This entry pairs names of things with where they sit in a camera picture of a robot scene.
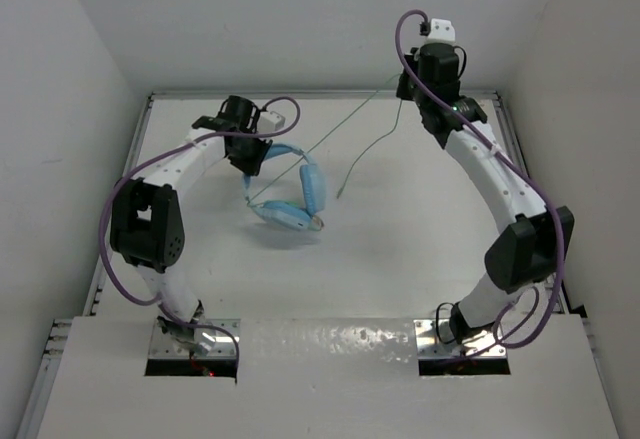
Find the light blue headphones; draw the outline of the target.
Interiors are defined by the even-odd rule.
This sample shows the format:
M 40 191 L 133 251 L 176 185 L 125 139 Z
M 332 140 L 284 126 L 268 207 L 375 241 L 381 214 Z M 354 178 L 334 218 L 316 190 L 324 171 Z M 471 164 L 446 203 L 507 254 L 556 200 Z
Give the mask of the light blue headphones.
M 303 149 L 294 145 L 273 143 L 265 159 L 270 160 L 285 154 L 294 154 L 303 160 L 299 167 L 299 178 L 304 204 L 299 206 L 283 200 L 255 203 L 249 196 L 251 177 L 248 174 L 244 174 L 242 178 L 244 200 L 254 214 L 266 223 L 294 231 L 319 232 L 324 228 L 319 214 L 326 206 L 325 176 L 316 161 Z

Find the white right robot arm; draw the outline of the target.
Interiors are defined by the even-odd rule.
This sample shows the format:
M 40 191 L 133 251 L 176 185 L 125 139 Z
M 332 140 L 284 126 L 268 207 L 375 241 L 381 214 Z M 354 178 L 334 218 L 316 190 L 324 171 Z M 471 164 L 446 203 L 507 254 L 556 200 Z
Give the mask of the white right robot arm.
M 507 157 L 482 107 L 461 94 L 457 50 L 431 42 L 401 52 L 396 95 L 416 105 L 423 127 L 461 166 L 496 224 L 484 275 L 438 328 L 444 343 L 460 345 L 481 331 L 496 332 L 521 295 L 548 278 L 554 280 L 550 300 L 557 301 L 575 218 Z

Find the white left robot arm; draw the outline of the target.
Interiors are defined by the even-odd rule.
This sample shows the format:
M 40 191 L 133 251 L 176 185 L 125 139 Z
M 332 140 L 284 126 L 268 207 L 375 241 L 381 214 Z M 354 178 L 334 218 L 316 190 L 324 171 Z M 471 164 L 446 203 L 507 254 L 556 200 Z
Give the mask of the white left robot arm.
M 111 206 L 111 250 L 143 278 L 156 305 L 174 322 L 196 320 L 200 301 L 177 263 L 185 249 L 181 201 L 204 174 L 227 159 L 255 176 L 271 135 L 284 128 L 278 113 L 232 95 L 214 116 L 199 117 L 176 154 L 148 165 L 149 174 L 124 182 Z

